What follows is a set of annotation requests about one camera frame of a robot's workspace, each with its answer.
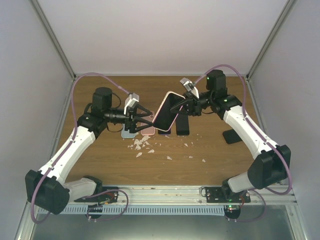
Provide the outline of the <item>black phone from blue case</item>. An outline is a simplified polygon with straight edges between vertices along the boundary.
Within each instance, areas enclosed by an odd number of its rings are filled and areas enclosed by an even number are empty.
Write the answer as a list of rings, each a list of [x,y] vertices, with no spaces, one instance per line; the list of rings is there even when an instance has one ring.
[[[190,134],[188,115],[179,114],[175,120],[175,127],[177,136],[188,136]]]

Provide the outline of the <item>pink phone case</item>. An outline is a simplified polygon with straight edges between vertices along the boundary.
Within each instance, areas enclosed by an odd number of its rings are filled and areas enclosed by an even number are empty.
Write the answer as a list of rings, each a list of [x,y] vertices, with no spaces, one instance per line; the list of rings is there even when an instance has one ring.
[[[151,115],[149,116],[143,116],[142,118],[146,121],[149,121],[149,122],[153,122],[153,119],[154,119],[154,116],[155,116],[155,113],[153,111],[151,111]],[[155,128],[153,126],[150,126],[148,128],[145,128],[143,130],[140,131],[141,135],[142,136],[152,136],[155,134]]]

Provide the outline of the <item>purple black phone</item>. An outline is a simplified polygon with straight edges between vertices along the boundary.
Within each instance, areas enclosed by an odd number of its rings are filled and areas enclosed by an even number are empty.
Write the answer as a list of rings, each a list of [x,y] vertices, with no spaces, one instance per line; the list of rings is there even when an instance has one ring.
[[[171,134],[171,130],[170,129],[168,131],[158,130],[157,132],[161,136],[169,136]]]

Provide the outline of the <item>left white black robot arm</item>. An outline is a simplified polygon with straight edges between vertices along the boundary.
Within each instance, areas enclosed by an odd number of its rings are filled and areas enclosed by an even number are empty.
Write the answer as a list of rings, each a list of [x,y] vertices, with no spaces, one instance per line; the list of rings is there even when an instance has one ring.
[[[89,199],[98,202],[103,197],[101,180],[84,176],[80,180],[66,182],[66,179],[85,150],[94,143],[108,124],[120,124],[131,134],[151,127],[146,120],[152,112],[139,104],[139,96],[128,95],[124,109],[112,106],[115,93],[107,87],[99,87],[92,96],[83,115],[56,154],[38,171],[30,170],[25,176],[27,200],[31,210],[40,207],[54,215],[60,214],[69,202]]]

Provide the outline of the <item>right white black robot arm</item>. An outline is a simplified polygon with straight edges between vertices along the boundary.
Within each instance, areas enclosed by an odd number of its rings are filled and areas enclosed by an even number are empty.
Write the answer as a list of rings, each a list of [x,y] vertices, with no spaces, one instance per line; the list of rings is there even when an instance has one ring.
[[[263,132],[252,120],[245,108],[245,101],[228,94],[226,76],[222,70],[213,69],[205,74],[206,92],[199,92],[196,83],[182,78],[185,88],[184,99],[171,107],[174,114],[200,116],[202,110],[211,108],[231,129],[223,132],[228,144],[244,142],[249,149],[253,163],[249,169],[222,182],[221,196],[228,203],[234,202],[245,191],[269,190],[270,186],[288,180],[288,194],[292,189],[290,172],[291,150],[279,145]]]

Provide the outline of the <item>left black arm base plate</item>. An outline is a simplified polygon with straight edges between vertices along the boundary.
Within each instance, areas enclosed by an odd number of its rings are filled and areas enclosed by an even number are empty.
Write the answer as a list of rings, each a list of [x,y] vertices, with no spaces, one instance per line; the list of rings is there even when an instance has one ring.
[[[99,196],[90,197],[90,198],[78,198],[74,200],[75,203],[96,203],[96,204],[112,204],[118,201],[118,187],[117,186],[103,186],[102,190],[96,190],[94,195],[97,195],[100,192],[108,191]]]

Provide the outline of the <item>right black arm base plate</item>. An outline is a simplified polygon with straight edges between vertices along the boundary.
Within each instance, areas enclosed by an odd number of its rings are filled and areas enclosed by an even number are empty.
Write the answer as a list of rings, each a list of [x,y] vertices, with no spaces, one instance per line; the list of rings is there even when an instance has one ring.
[[[199,193],[206,198],[207,203],[242,204],[251,202],[248,191],[232,192],[226,185],[202,186]]]

